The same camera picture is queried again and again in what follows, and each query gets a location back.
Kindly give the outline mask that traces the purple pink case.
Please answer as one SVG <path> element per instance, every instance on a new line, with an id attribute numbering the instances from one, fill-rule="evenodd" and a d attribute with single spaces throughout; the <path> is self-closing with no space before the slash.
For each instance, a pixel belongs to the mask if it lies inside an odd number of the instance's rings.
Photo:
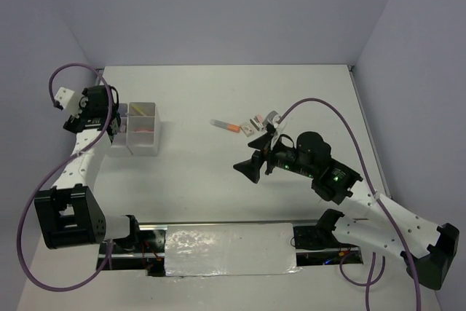
<path id="1" fill-rule="evenodd" d="M 122 112 L 120 114 L 121 116 L 121 124 L 119 127 L 120 133 L 126 133 L 127 132 L 127 112 Z"/>

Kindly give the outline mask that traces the pink mini stapler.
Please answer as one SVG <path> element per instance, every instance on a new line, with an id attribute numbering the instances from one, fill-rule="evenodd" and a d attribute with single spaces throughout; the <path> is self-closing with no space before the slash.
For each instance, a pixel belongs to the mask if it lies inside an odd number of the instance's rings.
<path id="1" fill-rule="evenodd" d="M 264 129 L 263 119 L 261 115 L 255 115 L 252 119 L 250 119 L 250 123 L 259 132 L 261 132 Z"/>

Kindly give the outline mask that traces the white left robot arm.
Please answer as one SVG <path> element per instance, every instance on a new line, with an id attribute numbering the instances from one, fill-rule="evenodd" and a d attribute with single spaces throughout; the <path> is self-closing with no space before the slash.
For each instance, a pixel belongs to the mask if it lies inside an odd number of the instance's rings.
<path id="1" fill-rule="evenodd" d="M 119 104 L 109 101 L 114 88 L 103 85 L 81 93 L 61 87 L 55 99 L 69 112 L 64 130 L 76 137 L 73 159 L 50 189 L 34 198 L 45 245 L 49 249 L 101 244 L 113 240 L 127 252 L 140 248 L 143 235 L 133 215 L 107 216 L 93 194 L 105 155 L 119 131 Z"/>

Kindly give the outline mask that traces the white compartment organizer box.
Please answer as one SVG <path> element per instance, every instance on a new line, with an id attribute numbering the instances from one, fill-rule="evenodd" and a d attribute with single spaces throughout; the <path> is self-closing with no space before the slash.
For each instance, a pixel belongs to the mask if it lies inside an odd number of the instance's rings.
<path id="1" fill-rule="evenodd" d="M 155 157 L 159 151 L 162 122 L 154 102 L 119 105 L 121 125 L 108 157 Z"/>

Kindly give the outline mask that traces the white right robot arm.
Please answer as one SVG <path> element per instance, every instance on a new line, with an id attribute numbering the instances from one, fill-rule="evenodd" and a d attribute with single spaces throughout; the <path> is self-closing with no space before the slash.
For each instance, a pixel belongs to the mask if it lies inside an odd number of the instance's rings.
<path id="1" fill-rule="evenodd" d="M 292 146 L 273 132 L 248 145 L 254 150 L 251 158 L 233 168 L 250 181 L 258 183 L 262 168 L 267 175 L 282 169 L 309 178 L 321 200 L 337 205 L 317 222 L 317 240 L 322 245 L 339 242 L 369 248 L 403 262 L 408 274 L 417 273 L 422 286 L 441 289 L 457 254 L 455 226 L 433 223 L 385 194 L 371 193 L 358 172 L 331 156 L 331 146 L 316 132 L 302 133 Z"/>

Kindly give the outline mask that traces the orange capped marker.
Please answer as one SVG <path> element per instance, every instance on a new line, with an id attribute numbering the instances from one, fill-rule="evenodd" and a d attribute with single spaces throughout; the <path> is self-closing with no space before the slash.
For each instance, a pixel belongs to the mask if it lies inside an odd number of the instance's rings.
<path id="1" fill-rule="evenodd" d="M 238 133 L 240 132 L 240 126 L 239 125 L 234 125 L 228 122 L 223 122 L 217 119 L 211 119 L 210 124 L 214 127 L 218 127 L 224 130 L 231 131 L 233 133 Z"/>

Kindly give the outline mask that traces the pink transparent case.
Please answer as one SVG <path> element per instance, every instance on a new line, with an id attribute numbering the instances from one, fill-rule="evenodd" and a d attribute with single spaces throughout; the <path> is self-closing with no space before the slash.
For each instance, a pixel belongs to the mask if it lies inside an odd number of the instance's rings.
<path id="1" fill-rule="evenodd" d="M 135 132 L 135 133 L 153 133 L 153 132 L 154 132 L 154 129 L 150 129 L 150 128 L 138 128 L 138 129 L 135 129 L 134 132 Z"/>

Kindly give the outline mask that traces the yellow highlighter pen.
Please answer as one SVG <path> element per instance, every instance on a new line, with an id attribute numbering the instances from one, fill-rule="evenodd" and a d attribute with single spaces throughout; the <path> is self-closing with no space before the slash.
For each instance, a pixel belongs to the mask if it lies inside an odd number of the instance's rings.
<path id="1" fill-rule="evenodd" d="M 145 113 L 136 105 L 132 105 L 134 111 L 137 111 L 141 116 L 146 116 Z"/>

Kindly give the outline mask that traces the silver tape panel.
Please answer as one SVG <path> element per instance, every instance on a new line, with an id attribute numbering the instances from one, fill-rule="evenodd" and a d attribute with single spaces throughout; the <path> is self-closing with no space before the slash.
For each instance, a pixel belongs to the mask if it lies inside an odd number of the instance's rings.
<path id="1" fill-rule="evenodd" d="M 299 271 L 289 223 L 170 226 L 169 277 L 285 275 Z"/>

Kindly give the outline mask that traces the staples box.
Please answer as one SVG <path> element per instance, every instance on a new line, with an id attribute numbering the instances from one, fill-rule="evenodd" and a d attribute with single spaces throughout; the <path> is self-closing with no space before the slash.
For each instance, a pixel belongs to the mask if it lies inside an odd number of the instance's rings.
<path id="1" fill-rule="evenodd" d="M 240 129 L 246 137 L 251 137 L 255 133 L 253 126 L 249 122 L 240 124 Z"/>

